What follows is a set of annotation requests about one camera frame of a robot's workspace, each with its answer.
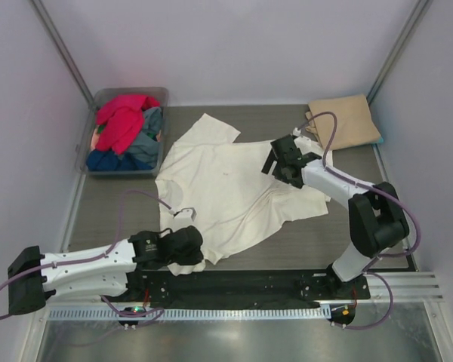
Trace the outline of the clear plastic bin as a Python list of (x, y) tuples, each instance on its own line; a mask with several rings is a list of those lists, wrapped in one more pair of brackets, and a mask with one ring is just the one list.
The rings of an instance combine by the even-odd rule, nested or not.
[(93, 98), (78, 144), (77, 171), (155, 177), (165, 154), (165, 87), (104, 88)]

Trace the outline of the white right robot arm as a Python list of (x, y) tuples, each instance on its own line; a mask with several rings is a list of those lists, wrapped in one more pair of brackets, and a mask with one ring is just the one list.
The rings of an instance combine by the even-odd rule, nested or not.
[(314, 152), (297, 147), (297, 137), (287, 135), (270, 143), (262, 173), (301, 189), (312, 187), (334, 199), (348, 212), (350, 244), (326, 269), (331, 293), (348, 288), (385, 251), (409, 235), (394, 187), (386, 182), (365, 183), (334, 167)]

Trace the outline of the right aluminium frame post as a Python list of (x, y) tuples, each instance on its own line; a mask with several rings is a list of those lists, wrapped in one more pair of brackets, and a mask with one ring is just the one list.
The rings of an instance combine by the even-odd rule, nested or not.
[(371, 86), (370, 91), (366, 97), (367, 102), (371, 105), (376, 99), (379, 91), (383, 87), (390, 73), (395, 68), (397, 62), (402, 56), (404, 50), (407, 48), (408, 43), (411, 41), (412, 36), (415, 34), (417, 28), (421, 24), (421, 21), (429, 11), (433, 0), (417, 0), (411, 10), (407, 20), (404, 22), (400, 33), (398, 34), (390, 52), (387, 55), (380, 71)]

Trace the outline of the dark blue t shirt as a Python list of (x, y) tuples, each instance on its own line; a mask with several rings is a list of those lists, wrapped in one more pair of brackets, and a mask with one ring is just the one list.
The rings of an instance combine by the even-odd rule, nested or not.
[(139, 161), (130, 153), (119, 156), (114, 151), (102, 152), (96, 149), (89, 153), (85, 164), (90, 171), (97, 172), (151, 169), (148, 164)]

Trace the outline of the red t shirt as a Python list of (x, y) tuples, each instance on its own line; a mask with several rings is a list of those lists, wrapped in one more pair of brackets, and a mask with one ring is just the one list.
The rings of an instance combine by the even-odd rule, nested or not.
[(144, 94), (122, 94), (106, 103), (97, 111), (96, 125), (106, 126), (96, 149), (125, 153), (143, 126), (143, 111), (152, 107), (160, 107), (160, 102)]

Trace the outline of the peach pink garment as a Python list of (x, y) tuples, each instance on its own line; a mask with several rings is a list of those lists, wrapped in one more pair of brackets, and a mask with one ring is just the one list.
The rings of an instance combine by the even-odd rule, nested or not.
[(98, 128), (96, 127), (94, 129), (94, 132), (93, 132), (92, 136), (91, 136), (91, 142), (90, 142), (90, 150), (91, 151), (94, 151), (96, 149), (99, 137), (100, 137), (100, 134), (98, 132)]

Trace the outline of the left aluminium frame post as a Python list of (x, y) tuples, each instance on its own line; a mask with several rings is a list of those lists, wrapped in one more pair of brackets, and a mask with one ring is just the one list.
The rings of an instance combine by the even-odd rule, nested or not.
[(66, 46), (66, 43), (63, 40), (59, 30), (55, 26), (51, 15), (48, 13), (44, 2), (41, 0), (29, 0), (29, 5), (34, 10), (35, 15), (39, 19), (39, 22), (42, 24), (46, 34), (52, 41), (57, 53), (59, 54), (69, 74), (71, 75), (75, 85), (85, 99), (88, 108), (92, 109), (95, 106), (93, 94), (87, 86), (86, 81), (82, 76), (79, 68), (77, 67), (72, 54), (69, 52), (69, 49)]

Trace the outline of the right round black base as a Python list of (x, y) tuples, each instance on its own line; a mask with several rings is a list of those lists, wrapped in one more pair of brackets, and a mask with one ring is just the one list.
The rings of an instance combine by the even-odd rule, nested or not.
[(330, 306), (331, 317), (328, 319), (331, 325), (347, 326), (354, 321), (356, 306), (351, 304), (339, 304)]

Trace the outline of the white t shirt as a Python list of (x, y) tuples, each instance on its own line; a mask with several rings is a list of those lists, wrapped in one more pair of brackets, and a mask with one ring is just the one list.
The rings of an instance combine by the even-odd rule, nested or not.
[(238, 143), (239, 130), (204, 114), (170, 148), (156, 177), (161, 229), (175, 211), (192, 207), (203, 238), (195, 265), (169, 265), (173, 275), (201, 272), (275, 234), (285, 222), (328, 214), (329, 197), (284, 184), (261, 169), (270, 141)]

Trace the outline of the left round black base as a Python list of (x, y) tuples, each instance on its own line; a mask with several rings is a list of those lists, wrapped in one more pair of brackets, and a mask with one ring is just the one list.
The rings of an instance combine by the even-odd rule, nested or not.
[(132, 327), (133, 329), (139, 324), (137, 321), (144, 313), (146, 309), (142, 306), (126, 307), (119, 313), (119, 324), (125, 329)]

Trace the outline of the aluminium frame post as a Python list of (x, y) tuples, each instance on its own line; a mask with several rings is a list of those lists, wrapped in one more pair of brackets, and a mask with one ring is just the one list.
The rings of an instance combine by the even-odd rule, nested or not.
[(404, 50), (407, 48), (408, 43), (411, 41), (412, 36), (415, 34), (417, 28), (421, 24), (421, 21), (429, 11), (433, 0), (417, 0), (411, 10), (407, 20), (404, 22), (400, 33), (398, 34), (390, 52), (387, 55), (380, 71), (371, 86), (370, 91), (366, 97), (367, 102), (371, 105), (376, 99), (379, 91), (383, 87), (390, 73), (395, 68), (397, 62), (402, 56)]
[(66, 43), (63, 40), (59, 30), (55, 26), (51, 15), (48, 13), (44, 2), (41, 0), (29, 0), (29, 5), (34, 10), (35, 15), (39, 19), (39, 22), (42, 24), (46, 34), (52, 41), (57, 53), (59, 54), (69, 74), (71, 75), (75, 85), (85, 99), (88, 108), (92, 109), (95, 106), (93, 94), (87, 86), (86, 81), (82, 76), (79, 68), (77, 67), (72, 54), (69, 52), (69, 49), (66, 46)]

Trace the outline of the grey blue t shirt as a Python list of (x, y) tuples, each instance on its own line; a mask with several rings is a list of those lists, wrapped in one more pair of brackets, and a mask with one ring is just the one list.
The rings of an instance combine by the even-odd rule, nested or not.
[(161, 107), (152, 107), (143, 111), (143, 126), (128, 147), (127, 153), (150, 169), (154, 168), (159, 158), (159, 140), (163, 125)]

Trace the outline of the folded beige t shirt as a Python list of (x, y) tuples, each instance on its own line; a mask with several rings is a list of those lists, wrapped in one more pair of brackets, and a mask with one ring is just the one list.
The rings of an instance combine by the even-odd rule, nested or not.
[(368, 102), (363, 94), (355, 96), (314, 100), (308, 104), (306, 114), (308, 132), (316, 136), (325, 148), (334, 128), (334, 119), (326, 112), (332, 112), (337, 118), (337, 130), (329, 150), (372, 144), (381, 136), (371, 118)]

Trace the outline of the round black base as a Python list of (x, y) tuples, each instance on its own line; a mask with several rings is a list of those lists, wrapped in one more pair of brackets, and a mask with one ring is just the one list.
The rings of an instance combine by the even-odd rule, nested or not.
[(328, 319), (331, 325), (347, 326), (354, 321), (356, 306), (351, 304), (339, 304), (330, 306), (331, 317)]
[(126, 307), (119, 313), (119, 324), (125, 329), (132, 327), (133, 329), (139, 324), (137, 321), (144, 313), (146, 309), (142, 306)]

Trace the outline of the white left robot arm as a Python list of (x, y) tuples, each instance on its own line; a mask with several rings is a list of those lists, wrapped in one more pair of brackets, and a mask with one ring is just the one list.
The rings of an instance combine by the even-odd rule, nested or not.
[(147, 289), (144, 272), (172, 263), (195, 265), (203, 258), (202, 244), (200, 231), (190, 225), (177, 231), (141, 231), (114, 245), (71, 253), (27, 247), (8, 267), (8, 312), (29, 314), (49, 300), (139, 298)]

